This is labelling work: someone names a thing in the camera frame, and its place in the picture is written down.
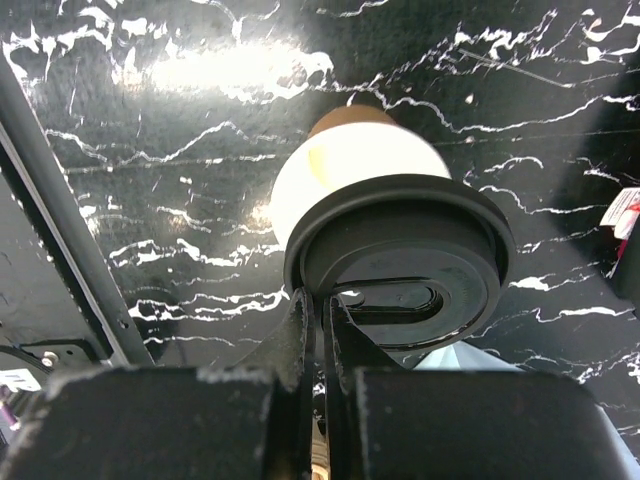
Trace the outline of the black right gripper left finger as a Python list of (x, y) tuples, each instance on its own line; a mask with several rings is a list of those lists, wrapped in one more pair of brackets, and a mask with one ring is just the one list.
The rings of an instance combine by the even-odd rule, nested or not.
[(297, 290), (236, 366), (92, 367), (50, 377), (8, 479), (300, 479), (310, 473), (313, 306)]

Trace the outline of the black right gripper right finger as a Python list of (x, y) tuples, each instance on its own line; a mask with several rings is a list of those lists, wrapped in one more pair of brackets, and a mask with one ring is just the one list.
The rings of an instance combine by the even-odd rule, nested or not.
[(336, 479), (626, 479), (630, 452), (572, 379), (518, 369), (406, 370), (323, 307)]

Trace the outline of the single black cup lid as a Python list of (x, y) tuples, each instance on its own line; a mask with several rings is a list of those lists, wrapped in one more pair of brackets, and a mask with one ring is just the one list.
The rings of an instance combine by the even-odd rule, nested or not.
[(488, 322), (516, 256), (501, 209), (453, 180), (397, 174), (313, 201), (289, 235), (288, 290), (347, 291), (356, 326), (390, 351), (432, 350)]

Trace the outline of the single paper cup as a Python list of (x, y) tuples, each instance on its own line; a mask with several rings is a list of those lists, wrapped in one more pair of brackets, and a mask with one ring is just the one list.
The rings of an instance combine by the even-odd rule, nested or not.
[(286, 247), (301, 218), (331, 193), (397, 174), (451, 177), (431, 144), (381, 110), (363, 105), (332, 110), (276, 177), (268, 212), (278, 244)]

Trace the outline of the blue white paper bag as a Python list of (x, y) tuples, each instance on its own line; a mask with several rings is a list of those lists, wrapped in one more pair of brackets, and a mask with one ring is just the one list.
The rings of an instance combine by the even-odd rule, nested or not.
[(466, 342), (456, 342), (430, 352), (414, 369), (416, 371), (521, 371), (520, 368)]

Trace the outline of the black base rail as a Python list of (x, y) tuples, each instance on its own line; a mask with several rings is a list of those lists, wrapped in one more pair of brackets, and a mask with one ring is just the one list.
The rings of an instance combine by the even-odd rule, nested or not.
[(8, 61), (1, 62), (1, 444), (57, 371), (151, 366)]

